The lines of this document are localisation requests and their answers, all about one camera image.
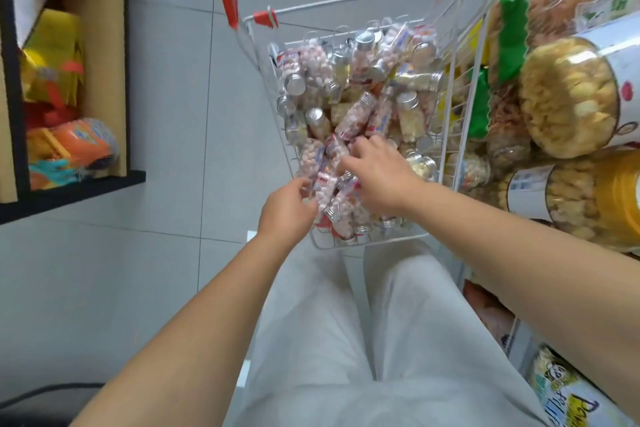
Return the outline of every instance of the shopping cart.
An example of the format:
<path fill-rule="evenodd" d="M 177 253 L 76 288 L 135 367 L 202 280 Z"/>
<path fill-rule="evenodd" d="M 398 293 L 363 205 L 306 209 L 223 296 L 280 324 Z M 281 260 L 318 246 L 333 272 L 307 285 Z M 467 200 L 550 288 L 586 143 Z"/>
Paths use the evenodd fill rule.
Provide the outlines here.
<path fill-rule="evenodd" d="M 399 18 L 408 20 L 407 16 L 381 21 L 363 21 L 357 28 L 337 26 L 333 31 L 312 31 L 301 34 L 297 41 L 277 44 L 259 44 L 256 38 L 256 25 L 272 29 L 279 27 L 278 17 L 292 12 L 318 9 L 336 4 L 348 4 L 357 0 L 324 0 L 284 9 L 273 9 L 254 12 L 251 16 L 240 18 L 237 0 L 222 0 L 227 13 L 228 23 L 238 38 L 242 49 L 252 65 L 260 72 L 264 81 L 276 124 L 280 131 L 285 154 L 289 160 L 291 174 L 298 171 L 300 149 L 291 146 L 284 131 L 284 121 L 278 115 L 276 99 L 278 97 L 278 74 L 275 63 L 277 52 L 286 48 L 297 48 L 310 38 L 328 42 L 338 46 L 347 38 L 354 38 L 356 30 L 363 28 L 386 29 Z M 429 124 L 429 135 L 433 141 L 430 157 L 435 161 L 438 172 L 436 179 L 444 185 L 458 190 L 461 174 L 464 172 L 463 159 L 452 159 L 454 153 L 464 155 L 467 145 L 470 115 L 476 95 L 478 76 L 480 73 L 484 42 L 488 27 L 488 11 L 496 0 L 435 0 L 424 15 L 408 20 L 414 26 L 429 24 L 435 27 L 438 34 L 438 58 L 444 63 L 445 84 L 443 83 L 432 95 L 436 100 L 436 111 Z M 373 227 L 357 241 L 346 243 L 336 239 L 325 230 L 314 227 L 311 236 L 317 248 L 344 248 L 350 245 L 367 243 L 384 243 L 402 241 L 415 237 L 427 236 L 427 233 L 414 223 L 382 229 Z"/>

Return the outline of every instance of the right hand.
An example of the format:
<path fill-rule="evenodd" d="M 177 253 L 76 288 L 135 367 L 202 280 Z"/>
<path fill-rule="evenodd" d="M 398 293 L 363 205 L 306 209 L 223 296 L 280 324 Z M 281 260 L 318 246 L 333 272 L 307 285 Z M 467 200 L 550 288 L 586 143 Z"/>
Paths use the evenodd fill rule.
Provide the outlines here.
<path fill-rule="evenodd" d="M 349 171 L 360 180 L 360 196 L 367 209 L 386 216 L 405 216 L 424 182 L 386 139 L 374 135 L 358 137 L 353 146 L 356 156 L 340 161 L 340 173 Z"/>

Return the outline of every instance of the forearm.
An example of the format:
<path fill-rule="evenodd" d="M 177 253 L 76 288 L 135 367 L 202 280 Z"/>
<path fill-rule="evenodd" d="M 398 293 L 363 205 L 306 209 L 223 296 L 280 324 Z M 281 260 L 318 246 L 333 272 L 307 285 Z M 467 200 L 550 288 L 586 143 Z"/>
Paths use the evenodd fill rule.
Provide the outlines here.
<path fill-rule="evenodd" d="M 407 214 L 631 413 L 640 391 L 639 264 L 437 184 Z"/>
<path fill-rule="evenodd" d="M 92 400 L 75 427 L 218 426 L 289 249 L 258 235 Z"/>

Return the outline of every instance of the left hand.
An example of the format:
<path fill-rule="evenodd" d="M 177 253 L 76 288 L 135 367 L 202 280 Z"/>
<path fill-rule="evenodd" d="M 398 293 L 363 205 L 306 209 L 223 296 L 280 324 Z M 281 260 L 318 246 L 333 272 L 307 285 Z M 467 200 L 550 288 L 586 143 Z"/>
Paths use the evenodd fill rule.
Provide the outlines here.
<path fill-rule="evenodd" d="M 258 234 L 268 235 L 291 249 L 297 245 L 313 227 L 318 213 L 315 199 L 308 203 L 302 200 L 306 194 L 303 188 L 311 184 L 308 179 L 297 178 L 272 192 L 262 207 Z"/>

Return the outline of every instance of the large plastic jar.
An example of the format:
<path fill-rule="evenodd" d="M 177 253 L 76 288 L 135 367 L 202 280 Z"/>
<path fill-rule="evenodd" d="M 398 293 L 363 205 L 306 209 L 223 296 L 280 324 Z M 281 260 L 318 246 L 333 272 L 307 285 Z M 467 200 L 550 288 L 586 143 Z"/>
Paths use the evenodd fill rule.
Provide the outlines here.
<path fill-rule="evenodd" d="M 533 50 L 522 114 L 548 155 L 573 158 L 640 141 L 640 13 Z"/>
<path fill-rule="evenodd" d="M 617 252 L 640 246 L 640 150 L 599 152 L 521 169 L 499 185 L 500 208 Z"/>

